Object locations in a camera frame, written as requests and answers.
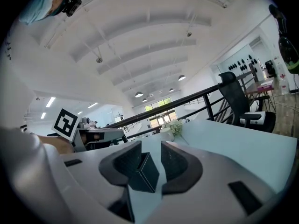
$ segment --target floor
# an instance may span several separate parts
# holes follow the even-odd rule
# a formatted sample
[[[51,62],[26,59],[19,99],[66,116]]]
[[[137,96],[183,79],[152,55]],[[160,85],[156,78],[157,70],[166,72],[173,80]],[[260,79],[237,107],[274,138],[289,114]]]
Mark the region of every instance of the floor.
[[[282,95],[278,80],[275,81],[274,88],[273,96],[276,106],[276,123],[273,133],[299,139],[299,93]],[[267,101],[264,102],[263,111],[266,111],[266,105],[269,111]]]

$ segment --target ceiling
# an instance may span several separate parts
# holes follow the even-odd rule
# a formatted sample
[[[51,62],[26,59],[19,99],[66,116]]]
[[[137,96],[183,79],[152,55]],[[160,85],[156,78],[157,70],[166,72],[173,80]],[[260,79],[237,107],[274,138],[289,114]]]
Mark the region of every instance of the ceiling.
[[[82,111],[81,115],[84,115],[98,109],[99,107],[102,107],[101,104],[97,104],[88,109],[88,106],[92,105],[94,102],[64,98],[56,98],[50,107],[46,107],[50,98],[51,97],[39,96],[33,99],[26,114],[24,115],[24,120],[27,123],[50,122],[54,121],[62,108],[75,114]],[[41,119],[41,115],[43,112],[46,112],[46,115],[44,119]]]
[[[29,32],[41,46],[66,53],[83,73],[109,78],[133,106],[142,104],[150,94],[156,98],[167,95],[170,88],[181,89],[198,72],[200,67],[193,59],[198,46],[209,39],[212,28],[225,16],[224,6],[234,2],[82,1],[72,17],[60,14],[45,19]],[[182,74],[186,79],[178,81]],[[135,98],[137,91],[144,96]],[[86,106],[82,102],[72,105]]]

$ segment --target light fixture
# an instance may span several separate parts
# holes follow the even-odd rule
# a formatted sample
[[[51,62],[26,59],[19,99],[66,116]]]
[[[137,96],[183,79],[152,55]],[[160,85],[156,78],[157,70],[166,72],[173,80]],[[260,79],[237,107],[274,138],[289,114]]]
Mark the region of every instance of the light fixture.
[[[41,116],[41,119],[45,118],[46,112],[44,112]]]
[[[89,109],[89,108],[91,108],[91,107],[93,107],[93,106],[95,106],[95,105],[97,105],[97,104],[98,104],[98,102],[96,102],[96,103],[94,103],[94,104],[88,106],[87,108]]]
[[[141,97],[143,94],[141,93],[141,92],[137,92],[136,94],[135,94],[135,97],[136,98],[138,98],[138,97]]]
[[[51,104],[53,103],[53,101],[56,99],[56,97],[51,97],[51,99],[49,100],[49,102],[47,103],[46,107],[50,107]]]
[[[184,76],[184,75],[180,75],[180,76],[178,77],[178,80],[181,81],[181,80],[184,80],[185,78],[186,78],[186,76]]]

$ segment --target ceiling light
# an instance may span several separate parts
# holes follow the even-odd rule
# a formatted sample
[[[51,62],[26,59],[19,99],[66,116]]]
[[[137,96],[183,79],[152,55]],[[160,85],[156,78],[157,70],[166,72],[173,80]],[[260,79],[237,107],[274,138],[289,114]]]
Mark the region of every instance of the ceiling light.
[[[102,59],[101,57],[98,57],[98,58],[96,59],[96,62],[97,62],[97,63],[102,63],[102,62],[103,62],[103,59]]]
[[[91,108],[91,107],[93,107],[93,106],[95,106],[95,105],[97,105],[97,104],[98,104],[98,102],[92,104],[91,106],[88,106],[87,108],[89,109],[89,108]]]
[[[141,97],[143,94],[141,93],[141,92],[137,92],[136,94],[135,94],[135,97],[136,98],[138,98],[138,97]]]
[[[56,97],[51,97],[51,99],[49,100],[49,102],[47,103],[46,107],[50,107],[51,104],[53,103],[53,101],[56,99]]]
[[[178,80],[181,81],[181,80],[184,80],[185,78],[186,78],[186,76],[184,76],[184,75],[180,75],[180,76],[178,77]]]
[[[41,116],[41,119],[45,118],[46,112],[44,112]]]

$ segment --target table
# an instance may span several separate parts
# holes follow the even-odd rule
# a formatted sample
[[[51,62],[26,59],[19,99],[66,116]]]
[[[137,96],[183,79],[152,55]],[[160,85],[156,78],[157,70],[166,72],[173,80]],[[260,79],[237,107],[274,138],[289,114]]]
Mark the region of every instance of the table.
[[[257,89],[258,86],[260,86],[262,83],[264,82],[268,82],[268,81],[273,81],[272,82],[272,87],[268,87],[268,88],[264,88],[264,89]],[[265,96],[268,96],[268,91],[271,91],[271,94],[272,94],[272,99],[273,101],[271,100],[271,97],[269,96],[269,99],[268,99],[268,106],[269,106],[269,111],[270,111],[270,104],[271,106],[273,107],[275,113],[276,113],[276,105],[275,105],[275,99],[274,99],[274,96],[273,96],[273,92],[272,90],[274,90],[274,78],[268,78],[268,79],[265,79],[263,81],[258,81],[258,82],[254,82],[252,83],[248,88],[245,88],[245,95],[250,95],[249,98],[253,98],[256,103],[258,104],[258,100],[260,101],[260,104],[258,104],[259,106],[259,111],[262,111],[262,108],[263,108],[263,99],[258,99],[259,97],[265,97]]]
[[[155,193],[129,189],[136,223],[141,223],[160,204],[166,176],[160,161],[161,135],[138,140],[142,141],[142,152],[151,153],[160,172]],[[175,137],[174,142],[233,159],[266,182],[275,193],[287,182],[297,145],[295,138],[200,119],[183,124],[182,137]]]

